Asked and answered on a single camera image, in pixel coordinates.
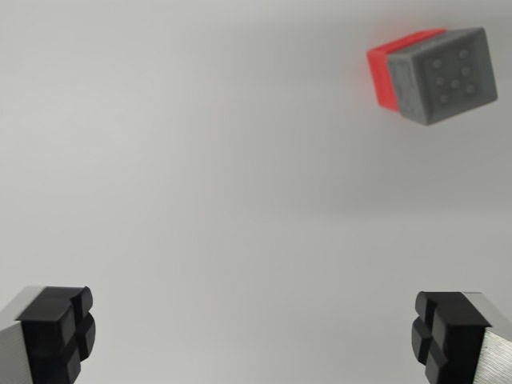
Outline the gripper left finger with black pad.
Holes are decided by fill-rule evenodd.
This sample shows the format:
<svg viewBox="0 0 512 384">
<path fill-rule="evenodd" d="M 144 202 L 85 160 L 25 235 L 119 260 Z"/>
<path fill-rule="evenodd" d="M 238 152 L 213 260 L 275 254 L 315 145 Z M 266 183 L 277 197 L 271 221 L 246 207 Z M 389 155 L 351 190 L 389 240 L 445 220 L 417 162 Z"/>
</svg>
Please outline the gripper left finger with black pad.
<svg viewBox="0 0 512 384">
<path fill-rule="evenodd" d="M 76 382 L 94 348 L 91 289 L 27 286 L 1 309 L 1 382 Z"/>
</svg>

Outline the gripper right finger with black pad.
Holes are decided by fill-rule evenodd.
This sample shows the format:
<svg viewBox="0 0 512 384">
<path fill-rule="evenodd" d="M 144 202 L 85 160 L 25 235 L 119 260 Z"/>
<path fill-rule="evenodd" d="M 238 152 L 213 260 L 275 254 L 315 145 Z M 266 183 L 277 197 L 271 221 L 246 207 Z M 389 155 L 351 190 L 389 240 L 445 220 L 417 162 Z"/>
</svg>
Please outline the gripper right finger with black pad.
<svg viewBox="0 0 512 384">
<path fill-rule="evenodd" d="M 511 320 L 487 296 L 421 291 L 415 310 L 411 344 L 428 382 L 511 382 Z"/>
</svg>

